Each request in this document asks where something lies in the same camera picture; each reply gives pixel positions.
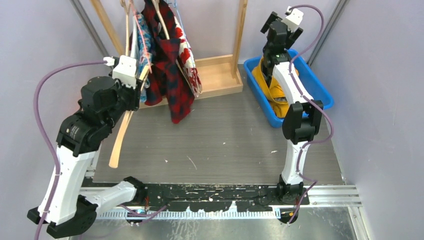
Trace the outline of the beige plastic hanger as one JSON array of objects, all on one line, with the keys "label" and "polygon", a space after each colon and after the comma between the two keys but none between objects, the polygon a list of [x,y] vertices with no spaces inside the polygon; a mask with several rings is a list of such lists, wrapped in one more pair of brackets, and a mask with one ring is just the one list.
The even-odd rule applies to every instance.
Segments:
[{"label": "beige plastic hanger", "polygon": [[[142,84],[140,87],[141,91],[145,88],[146,80],[150,71],[151,71],[151,66],[145,66],[140,73],[139,79],[142,80]],[[124,113],[121,125],[119,127],[119,130],[118,130],[118,133],[112,148],[112,152],[109,158],[108,166],[110,168],[117,169],[119,166],[122,144],[123,144],[125,134],[127,132],[127,129],[133,114],[134,114],[134,111],[126,111]]]},{"label": "beige plastic hanger", "polygon": [[130,1],[120,0],[120,5],[125,13],[125,55],[130,56]]}]

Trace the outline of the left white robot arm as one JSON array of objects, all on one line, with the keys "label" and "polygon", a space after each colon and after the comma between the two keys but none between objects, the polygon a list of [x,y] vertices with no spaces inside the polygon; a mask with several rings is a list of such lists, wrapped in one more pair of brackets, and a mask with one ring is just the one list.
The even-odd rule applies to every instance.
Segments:
[{"label": "left white robot arm", "polygon": [[49,209],[45,210],[48,201],[43,200],[27,213],[33,223],[46,224],[51,237],[81,235],[98,215],[121,204],[138,207],[146,201],[146,185],[132,176],[99,193],[80,194],[86,171],[99,156],[103,140],[126,111],[139,108],[141,85],[140,80],[135,87],[128,87],[117,78],[98,76],[81,88],[79,109],[63,120],[56,138],[60,169],[50,180],[49,187],[55,188],[55,193]]}]

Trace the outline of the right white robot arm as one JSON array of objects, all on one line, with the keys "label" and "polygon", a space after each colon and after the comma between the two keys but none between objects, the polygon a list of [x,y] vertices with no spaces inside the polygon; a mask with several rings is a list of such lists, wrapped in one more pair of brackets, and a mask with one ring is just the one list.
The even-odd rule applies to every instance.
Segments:
[{"label": "right white robot arm", "polygon": [[300,23],[303,12],[288,7],[285,17],[272,12],[260,30],[266,34],[259,63],[260,75],[268,88],[278,84],[284,93],[288,109],[282,123],[287,140],[286,159],[276,187],[276,197],[283,205],[291,205],[304,196],[301,177],[308,147],[321,126],[323,103],[315,101],[301,82],[294,67],[294,57],[288,50],[303,33]]}]

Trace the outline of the yellow skirt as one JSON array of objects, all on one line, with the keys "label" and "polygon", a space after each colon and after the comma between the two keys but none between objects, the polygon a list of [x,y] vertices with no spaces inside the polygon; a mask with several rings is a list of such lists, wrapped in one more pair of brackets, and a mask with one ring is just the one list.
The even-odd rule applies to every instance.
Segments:
[{"label": "yellow skirt", "polygon": [[287,114],[289,104],[286,100],[286,96],[282,87],[275,77],[272,77],[270,85],[267,85],[264,74],[262,72],[263,60],[264,57],[261,57],[258,65],[252,70],[252,75],[276,117],[282,119]]}]

